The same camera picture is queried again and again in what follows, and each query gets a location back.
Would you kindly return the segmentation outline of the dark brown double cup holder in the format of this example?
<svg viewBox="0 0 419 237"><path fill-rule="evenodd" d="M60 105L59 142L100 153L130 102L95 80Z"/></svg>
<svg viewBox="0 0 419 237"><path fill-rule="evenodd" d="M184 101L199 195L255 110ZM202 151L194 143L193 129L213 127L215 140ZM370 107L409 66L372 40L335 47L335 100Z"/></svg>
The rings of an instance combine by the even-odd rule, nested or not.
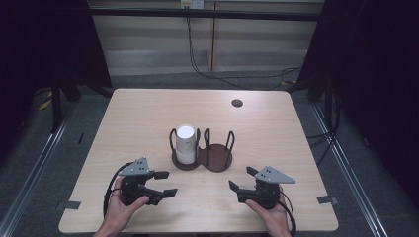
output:
<svg viewBox="0 0 419 237"><path fill-rule="evenodd" d="M224 144L210 143L210 130L204 131L204 147L200 147L201 131L195 129L196 134L196 158L190 165L182 164L176 156L176 129L173 128L169 133L169 144L172 151L172 162L180 170L191 171L203 165L212 172L223 172L227 170L232 162L232 149L235 143L235 134L231 130Z"/></svg>

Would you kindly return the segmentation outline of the black metal stand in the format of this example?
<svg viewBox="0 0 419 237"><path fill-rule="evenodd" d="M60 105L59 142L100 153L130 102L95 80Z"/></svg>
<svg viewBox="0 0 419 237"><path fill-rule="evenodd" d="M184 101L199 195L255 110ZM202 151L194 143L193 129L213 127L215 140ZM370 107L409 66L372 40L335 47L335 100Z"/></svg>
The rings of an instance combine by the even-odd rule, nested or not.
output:
<svg viewBox="0 0 419 237"><path fill-rule="evenodd" d="M57 76L54 76L51 80L51 101L53 110L53 125L51 132L55 133L62 123L61 95Z"/></svg>

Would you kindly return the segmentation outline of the black horizontal bar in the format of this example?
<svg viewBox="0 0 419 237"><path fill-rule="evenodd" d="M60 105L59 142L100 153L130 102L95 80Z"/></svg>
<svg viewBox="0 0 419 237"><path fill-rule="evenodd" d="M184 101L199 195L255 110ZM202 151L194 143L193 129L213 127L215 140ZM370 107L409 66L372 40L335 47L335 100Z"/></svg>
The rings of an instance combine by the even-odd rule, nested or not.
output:
<svg viewBox="0 0 419 237"><path fill-rule="evenodd" d="M224 10L182 10L182 9L142 9L142 8L90 8L92 15L101 16L130 16L130 17L173 17L173 18L212 18L212 19L238 19L238 20L273 20L318 22L325 19L321 14L304 13L274 13L274 12L248 12Z"/></svg>

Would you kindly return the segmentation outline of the person's right hand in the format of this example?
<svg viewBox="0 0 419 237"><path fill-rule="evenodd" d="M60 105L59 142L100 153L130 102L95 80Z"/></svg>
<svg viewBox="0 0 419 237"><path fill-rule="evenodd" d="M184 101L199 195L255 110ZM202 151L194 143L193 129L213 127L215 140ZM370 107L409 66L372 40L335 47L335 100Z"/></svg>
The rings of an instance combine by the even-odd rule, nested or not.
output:
<svg viewBox="0 0 419 237"><path fill-rule="evenodd" d="M268 230L274 229L289 230L287 211L279 204L277 204L274 208L268 210L263 208L257 202L251 199L246 200L245 203L260 216L267 229L267 232Z"/></svg>

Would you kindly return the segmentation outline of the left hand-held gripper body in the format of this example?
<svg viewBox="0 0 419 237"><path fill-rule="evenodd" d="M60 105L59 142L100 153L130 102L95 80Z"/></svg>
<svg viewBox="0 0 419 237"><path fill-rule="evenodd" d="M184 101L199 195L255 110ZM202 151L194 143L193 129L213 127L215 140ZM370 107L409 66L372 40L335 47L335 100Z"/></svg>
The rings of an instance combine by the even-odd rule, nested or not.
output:
<svg viewBox="0 0 419 237"><path fill-rule="evenodd" d="M132 205L141 197L148 197L148 205L157 205L163 200L163 193L151 190L145 186L150 179L160 179L160 173L149 169L147 159L141 157L128 164L120 171L123 176L120 185L123 195L123 204Z"/></svg>

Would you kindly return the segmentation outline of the aluminium floor rail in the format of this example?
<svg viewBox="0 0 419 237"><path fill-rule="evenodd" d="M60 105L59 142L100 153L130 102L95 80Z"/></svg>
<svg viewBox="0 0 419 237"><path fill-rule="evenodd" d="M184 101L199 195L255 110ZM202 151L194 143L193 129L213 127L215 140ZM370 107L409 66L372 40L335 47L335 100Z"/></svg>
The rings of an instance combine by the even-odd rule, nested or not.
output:
<svg viewBox="0 0 419 237"><path fill-rule="evenodd" d="M345 152L343 151L338 139L332 136L331 130L327 127L325 121L325 115L319 106L312 106L313 113L316 120L324 133L329 149L332 151L333 156L340 167L341 172L348 186L353 194L364 219L370 227L374 237L389 237L384 225L377 214L371 200L368 198L364 188L362 187L358 176L356 175L351 163L349 162Z"/></svg>
<svg viewBox="0 0 419 237"><path fill-rule="evenodd" d="M54 153L56 146L67 128L68 120L72 116L76 107L76 102L70 104L63 121L59 124L55 132L49 136L47 143L35 163L35 167L29 173L29 176L25 180L17 197L12 202L4 218L0 222L0 237L12 237L44 170Z"/></svg>

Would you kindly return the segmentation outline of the white wall socket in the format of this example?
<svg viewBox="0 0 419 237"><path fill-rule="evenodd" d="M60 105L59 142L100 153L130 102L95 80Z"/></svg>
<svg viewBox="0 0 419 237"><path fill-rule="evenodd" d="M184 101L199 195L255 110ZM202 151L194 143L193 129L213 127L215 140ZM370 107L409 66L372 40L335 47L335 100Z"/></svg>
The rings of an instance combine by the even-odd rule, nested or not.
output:
<svg viewBox="0 0 419 237"><path fill-rule="evenodd" d="M203 10L205 8L204 0L180 0L182 9Z"/></svg>

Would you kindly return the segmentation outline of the person's left hand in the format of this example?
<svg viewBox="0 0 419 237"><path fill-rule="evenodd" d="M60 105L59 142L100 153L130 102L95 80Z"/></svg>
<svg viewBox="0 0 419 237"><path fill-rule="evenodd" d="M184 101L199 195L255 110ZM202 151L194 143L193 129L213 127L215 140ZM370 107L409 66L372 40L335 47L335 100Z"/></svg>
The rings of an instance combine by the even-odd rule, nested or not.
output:
<svg viewBox="0 0 419 237"><path fill-rule="evenodd" d="M124 230L133 215L149 201L149 197L144 196L138 198L131 205L124 205L121 197L122 192L120 189L112 190L104 218L103 225L114 231Z"/></svg>

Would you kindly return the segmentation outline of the yellow floor tape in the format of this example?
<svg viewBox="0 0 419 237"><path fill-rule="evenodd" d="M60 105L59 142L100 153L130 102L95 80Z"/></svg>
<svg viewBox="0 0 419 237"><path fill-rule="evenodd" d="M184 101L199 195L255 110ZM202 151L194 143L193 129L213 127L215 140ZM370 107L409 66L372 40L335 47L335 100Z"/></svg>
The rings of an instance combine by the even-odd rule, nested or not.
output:
<svg viewBox="0 0 419 237"><path fill-rule="evenodd" d="M50 93L46 96L46 98L43 100L43 102L42 102L42 103L41 103L41 105L39 106L38 110L39 110L39 111L42 111L42 110L46 109L46 108L49 106L49 104L51 103L51 101L52 101L52 92L50 92Z"/></svg>

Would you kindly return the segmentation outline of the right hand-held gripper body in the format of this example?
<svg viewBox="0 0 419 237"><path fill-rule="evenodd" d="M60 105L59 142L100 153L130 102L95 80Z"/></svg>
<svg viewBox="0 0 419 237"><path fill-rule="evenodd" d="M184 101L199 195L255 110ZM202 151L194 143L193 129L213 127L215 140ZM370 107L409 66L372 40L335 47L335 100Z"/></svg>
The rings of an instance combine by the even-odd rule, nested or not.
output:
<svg viewBox="0 0 419 237"><path fill-rule="evenodd" d="M239 191L236 193L237 199L241 203L248 199L254 200L265 209L274 208L281 198L279 184L295 183L295 179L271 166L264 167L252 177L255 178L255 189L244 190L239 188Z"/></svg>

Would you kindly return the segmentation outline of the dark curtain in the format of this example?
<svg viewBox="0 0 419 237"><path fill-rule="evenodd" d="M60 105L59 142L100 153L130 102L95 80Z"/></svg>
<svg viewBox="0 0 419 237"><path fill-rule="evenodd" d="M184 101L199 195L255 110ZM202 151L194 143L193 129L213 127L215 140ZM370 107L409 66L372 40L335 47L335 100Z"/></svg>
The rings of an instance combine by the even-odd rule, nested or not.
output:
<svg viewBox="0 0 419 237"><path fill-rule="evenodd" d="M298 76L332 87L419 208L419 0L324 0Z"/></svg>
<svg viewBox="0 0 419 237"><path fill-rule="evenodd" d="M87 0L0 0L0 162L15 145L36 90L58 77L60 95L85 85L110 97L105 55Z"/></svg>

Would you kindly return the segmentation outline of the stack of white cups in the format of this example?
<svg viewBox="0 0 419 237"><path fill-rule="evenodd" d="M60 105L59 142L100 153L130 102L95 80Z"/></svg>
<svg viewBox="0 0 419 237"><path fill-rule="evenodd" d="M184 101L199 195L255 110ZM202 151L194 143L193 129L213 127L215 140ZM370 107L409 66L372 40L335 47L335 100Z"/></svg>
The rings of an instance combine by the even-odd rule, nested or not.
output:
<svg viewBox="0 0 419 237"><path fill-rule="evenodd" d="M195 162L196 158L196 145L195 145L195 152L192 154L181 154L176 150L176 156L180 163L185 165L190 165Z"/></svg>

